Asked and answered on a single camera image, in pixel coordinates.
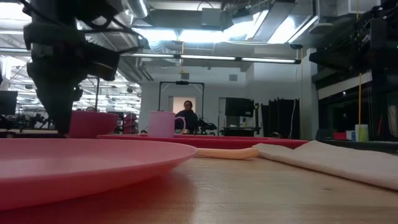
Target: person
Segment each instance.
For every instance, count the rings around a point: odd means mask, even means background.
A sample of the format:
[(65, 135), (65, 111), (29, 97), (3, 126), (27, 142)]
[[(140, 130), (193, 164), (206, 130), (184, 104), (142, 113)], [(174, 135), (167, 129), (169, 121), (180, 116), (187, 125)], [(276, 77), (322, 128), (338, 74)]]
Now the person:
[(94, 106), (89, 106), (86, 108), (86, 111), (95, 112), (95, 108), (94, 108)]
[[(189, 134), (193, 134), (195, 131), (197, 122), (198, 122), (198, 116), (193, 112), (192, 110), (192, 102), (187, 100), (184, 102), (184, 110), (181, 110), (178, 112), (175, 117), (183, 117), (185, 118), (185, 129), (189, 130)], [(182, 129), (183, 128), (183, 122), (181, 120), (176, 120), (175, 121), (175, 129)]]

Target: pink cup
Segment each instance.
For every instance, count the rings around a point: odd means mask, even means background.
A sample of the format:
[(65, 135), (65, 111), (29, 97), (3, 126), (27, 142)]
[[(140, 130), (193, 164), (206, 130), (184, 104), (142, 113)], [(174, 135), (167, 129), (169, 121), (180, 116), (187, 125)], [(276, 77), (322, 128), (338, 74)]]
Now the pink cup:
[(176, 135), (174, 133), (176, 119), (182, 119), (184, 122), (183, 130), (180, 133), (182, 134), (185, 131), (185, 118), (175, 118), (175, 113), (168, 111), (149, 112), (148, 136), (155, 138), (174, 138)]
[(93, 111), (72, 111), (70, 119), (70, 138), (96, 138), (100, 134), (113, 133), (119, 116)]

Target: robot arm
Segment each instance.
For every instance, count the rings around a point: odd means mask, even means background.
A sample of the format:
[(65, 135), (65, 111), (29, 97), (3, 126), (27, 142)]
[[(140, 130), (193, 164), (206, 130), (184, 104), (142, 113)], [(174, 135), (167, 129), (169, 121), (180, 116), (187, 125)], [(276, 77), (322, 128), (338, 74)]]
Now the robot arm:
[[(37, 96), (54, 120), (59, 133), (69, 132), (72, 105), (83, 91), (78, 84), (87, 74), (113, 81), (121, 52), (87, 42), (83, 30), (78, 30), (76, 20), (93, 28), (86, 32), (126, 32), (139, 35), (117, 21), (114, 16), (123, 10), (121, 0), (31, 0), (24, 5), (24, 13), (32, 23), (24, 27), (24, 40), (31, 50), (32, 62), (27, 72), (37, 87)], [(103, 25), (92, 21), (106, 18)], [(107, 29), (114, 22), (120, 29)], [(123, 52), (134, 52), (145, 44)]]

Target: pink plate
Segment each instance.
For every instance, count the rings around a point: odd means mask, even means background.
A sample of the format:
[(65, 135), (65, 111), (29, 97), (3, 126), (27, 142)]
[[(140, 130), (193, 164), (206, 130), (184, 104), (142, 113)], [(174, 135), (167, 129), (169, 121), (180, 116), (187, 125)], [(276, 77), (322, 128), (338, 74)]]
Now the pink plate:
[(0, 139), (0, 146), (0, 210), (133, 184), (166, 173), (198, 150), (109, 139)]

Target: pink tray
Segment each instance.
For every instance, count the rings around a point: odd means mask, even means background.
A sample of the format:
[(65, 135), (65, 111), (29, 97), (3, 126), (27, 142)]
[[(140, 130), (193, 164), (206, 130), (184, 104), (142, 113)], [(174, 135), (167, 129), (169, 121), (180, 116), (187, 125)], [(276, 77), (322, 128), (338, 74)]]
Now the pink tray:
[(183, 144), (106, 139), (0, 139), (0, 146), (0, 210), (140, 182), (197, 152)]
[(273, 144), (295, 149), (308, 141), (274, 138), (255, 138), (255, 137), (227, 137), (227, 136), (194, 136), (190, 134), (175, 136), (174, 138), (150, 138), (146, 134), (107, 134), (100, 135), (101, 139), (125, 139), (125, 140), (145, 140), (162, 141), (187, 144), (199, 148), (208, 149), (245, 149), (256, 144)]

